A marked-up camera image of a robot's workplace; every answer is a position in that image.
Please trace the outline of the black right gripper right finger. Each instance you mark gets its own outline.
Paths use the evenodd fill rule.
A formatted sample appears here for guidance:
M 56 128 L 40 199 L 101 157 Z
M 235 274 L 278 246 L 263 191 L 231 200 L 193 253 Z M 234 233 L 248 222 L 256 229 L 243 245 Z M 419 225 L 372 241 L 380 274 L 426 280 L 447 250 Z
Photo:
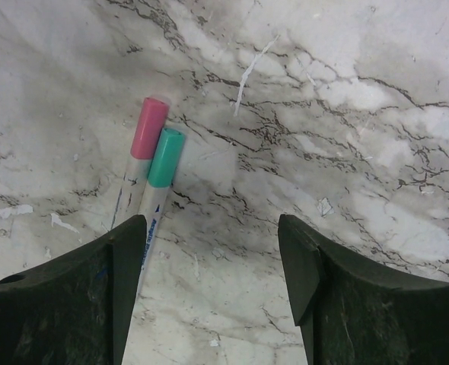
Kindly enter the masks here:
M 290 214 L 278 238 L 309 364 L 449 364 L 449 283 L 382 265 Z

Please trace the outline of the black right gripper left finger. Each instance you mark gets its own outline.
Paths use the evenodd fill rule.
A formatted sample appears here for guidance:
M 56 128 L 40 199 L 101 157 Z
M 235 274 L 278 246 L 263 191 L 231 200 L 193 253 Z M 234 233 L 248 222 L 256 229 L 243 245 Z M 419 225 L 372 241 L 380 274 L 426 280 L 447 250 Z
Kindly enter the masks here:
M 0 280 L 0 364 L 120 364 L 146 239 L 135 215 Z

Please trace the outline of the teal cap marker pen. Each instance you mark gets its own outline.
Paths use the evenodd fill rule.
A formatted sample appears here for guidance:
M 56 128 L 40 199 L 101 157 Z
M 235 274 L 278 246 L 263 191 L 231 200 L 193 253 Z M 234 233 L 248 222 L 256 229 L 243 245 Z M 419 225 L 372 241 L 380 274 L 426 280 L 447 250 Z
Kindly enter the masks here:
M 144 255 L 136 297 L 139 297 L 143 286 L 151 249 L 157 236 L 159 221 L 161 220 L 167 195 L 180 161 L 185 139 L 186 136 L 181 131 L 164 127 L 161 130 L 154 159 L 151 162 L 139 207 L 139 213 L 146 219 L 147 233 L 144 241 Z

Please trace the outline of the pink cap marker pen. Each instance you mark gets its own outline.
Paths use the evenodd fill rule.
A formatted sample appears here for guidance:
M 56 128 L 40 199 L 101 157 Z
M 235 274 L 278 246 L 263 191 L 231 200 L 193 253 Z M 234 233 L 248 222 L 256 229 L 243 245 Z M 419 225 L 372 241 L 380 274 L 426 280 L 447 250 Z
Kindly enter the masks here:
M 112 229 L 139 212 L 148 171 L 169 109 L 170 103 L 163 97 L 151 96 L 143 101 L 116 201 Z

